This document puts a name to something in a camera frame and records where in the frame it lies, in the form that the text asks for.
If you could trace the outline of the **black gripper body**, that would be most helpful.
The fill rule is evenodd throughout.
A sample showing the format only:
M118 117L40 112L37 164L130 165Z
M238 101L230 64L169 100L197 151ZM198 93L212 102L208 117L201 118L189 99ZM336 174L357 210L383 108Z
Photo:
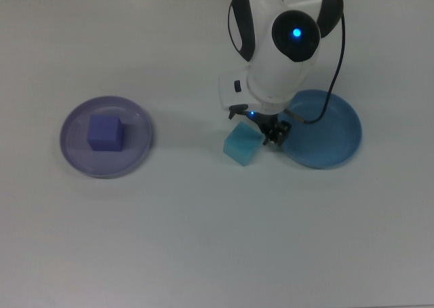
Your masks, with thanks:
M272 123L277 120L277 114L265 115L257 111L250 111L249 119L255 123Z

